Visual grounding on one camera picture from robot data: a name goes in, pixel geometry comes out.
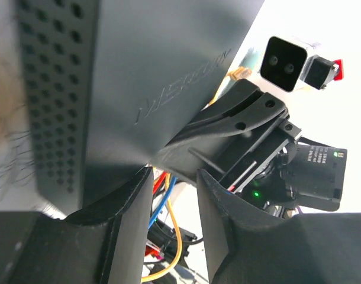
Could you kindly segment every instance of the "blue wire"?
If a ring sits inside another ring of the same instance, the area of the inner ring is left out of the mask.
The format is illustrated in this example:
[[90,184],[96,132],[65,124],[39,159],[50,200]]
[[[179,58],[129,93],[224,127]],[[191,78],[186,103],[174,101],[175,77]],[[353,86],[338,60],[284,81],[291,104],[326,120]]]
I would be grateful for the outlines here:
[[153,215],[150,217],[149,229],[154,224],[154,222],[157,219],[159,213],[162,211],[162,208],[164,207],[166,201],[169,199],[169,196],[170,196],[171,192],[174,189],[175,182],[176,182],[176,176],[173,176],[173,178],[171,179],[169,188],[167,189],[167,191],[166,191],[165,195],[163,196],[161,202],[159,203],[157,209],[154,211]]

